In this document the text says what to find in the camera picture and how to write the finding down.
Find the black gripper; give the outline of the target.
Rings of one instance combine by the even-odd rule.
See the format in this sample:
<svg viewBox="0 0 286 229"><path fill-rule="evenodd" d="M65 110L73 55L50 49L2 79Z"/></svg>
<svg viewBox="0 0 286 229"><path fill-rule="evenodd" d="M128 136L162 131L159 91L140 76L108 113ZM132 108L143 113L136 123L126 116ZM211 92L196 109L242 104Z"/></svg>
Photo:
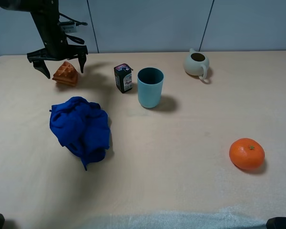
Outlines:
<svg viewBox="0 0 286 229"><path fill-rule="evenodd" d="M68 44L67 40L59 44L46 44L43 49L27 53L29 62L33 63L33 67L39 72L43 73L48 79L51 78L50 72L44 61L61 61L78 58L81 73L84 73L84 65L86 63L86 55L88 54L85 41L81 38L67 35L71 41L79 45Z"/></svg>

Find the black robot base right corner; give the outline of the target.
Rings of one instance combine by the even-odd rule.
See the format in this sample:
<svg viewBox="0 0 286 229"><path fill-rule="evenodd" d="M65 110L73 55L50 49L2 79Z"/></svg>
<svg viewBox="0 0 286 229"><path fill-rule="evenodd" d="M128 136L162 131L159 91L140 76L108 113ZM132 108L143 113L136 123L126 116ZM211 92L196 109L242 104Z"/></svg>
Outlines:
<svg viewBox="0 0 286 229"><path fill-rule="evenodd" d="M271 218L266 223L267 229L286 229L286 217Z"/></svg>

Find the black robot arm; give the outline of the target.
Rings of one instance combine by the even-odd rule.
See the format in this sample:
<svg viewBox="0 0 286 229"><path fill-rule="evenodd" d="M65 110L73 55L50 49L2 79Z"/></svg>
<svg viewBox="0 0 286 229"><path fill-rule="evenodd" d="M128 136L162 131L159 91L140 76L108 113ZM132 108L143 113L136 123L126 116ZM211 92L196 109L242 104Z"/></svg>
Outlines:
<svg viewBox="0 0 286 229"><path fill-rule="evenodd" d="M60 17L87 26L86 22L74 20L59 12L57 0L0 0L0 8L12 11L29 12L44 44L44 48L30 52L27 59L33 67L50 79L50 72L45 61L78 59L81 72L84 71L87 46L84 40L70 36L61 28Z"/></svg>

